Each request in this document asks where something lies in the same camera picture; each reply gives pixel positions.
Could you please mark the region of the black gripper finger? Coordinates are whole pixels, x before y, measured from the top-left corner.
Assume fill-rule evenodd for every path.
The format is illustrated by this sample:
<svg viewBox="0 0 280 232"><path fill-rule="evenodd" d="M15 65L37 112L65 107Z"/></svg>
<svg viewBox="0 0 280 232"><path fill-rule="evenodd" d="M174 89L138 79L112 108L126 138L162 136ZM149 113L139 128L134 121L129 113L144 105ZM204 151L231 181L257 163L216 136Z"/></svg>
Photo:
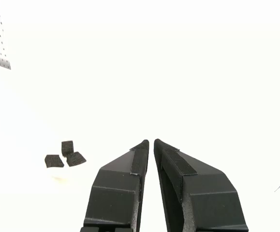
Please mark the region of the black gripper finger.
<svg viewBox="0 0 280 232"><path fill-rule="evenodd" d="M160 139L154 141L169 232L247 232L237 190L225 173Z"/></svg>
<svg viewBox="0 0 280 232"><path fill-rule="evenodd" d="M138 232L149 141L101 167L92 184L82 232Z"/></svg>

